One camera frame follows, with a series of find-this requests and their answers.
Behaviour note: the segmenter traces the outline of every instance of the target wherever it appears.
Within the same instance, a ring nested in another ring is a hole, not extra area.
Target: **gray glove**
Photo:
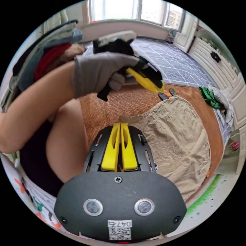
[[[111,52],[76,56],[72,76],[74,98],[100,92],[107,82],[112,90],[119,90],[125,77],[117,71],[124,66],[135,66],[138,60],[135,56]]]

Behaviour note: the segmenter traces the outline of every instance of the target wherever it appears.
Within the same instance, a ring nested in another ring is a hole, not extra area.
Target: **blue grid mat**
[[[85,45],[88,50],[83,55],[92,55],[92,43]],[[133,41],[131,46],[140,56],[146,58],[160,70],[165,83],[192,87],[208,87],[208,85],[215,87],[215,83],[208,73],[193,58],[172,44],[163,40],[138,38]],[[214,112],[225,144],[231,129],[227,124],[222,123],[218,112],[216,110]]]

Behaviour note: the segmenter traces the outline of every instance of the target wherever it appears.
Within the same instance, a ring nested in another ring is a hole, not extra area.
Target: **beige cloth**
[[[143,132],[157,173],[178,187],[184,201],[198,190],[210,167],[210,145],[200,117],[187,100],[173,96],[142,115],[121,116],[120,121]]]

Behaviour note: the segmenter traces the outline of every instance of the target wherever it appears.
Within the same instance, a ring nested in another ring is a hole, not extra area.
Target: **number label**
[[[108,228],[130,228],[132,220],[108,220]]]

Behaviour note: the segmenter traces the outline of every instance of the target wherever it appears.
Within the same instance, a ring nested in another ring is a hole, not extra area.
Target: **green fabric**
[[[216,109],[219,109],[221,107],[221,103],[215,99],[215,96],[212,90],[209,90],[208,88],[204,86],[199,87],[199,90],[201,92],[202,98],[207,104],[209,104],[211,107],[216,108]]]

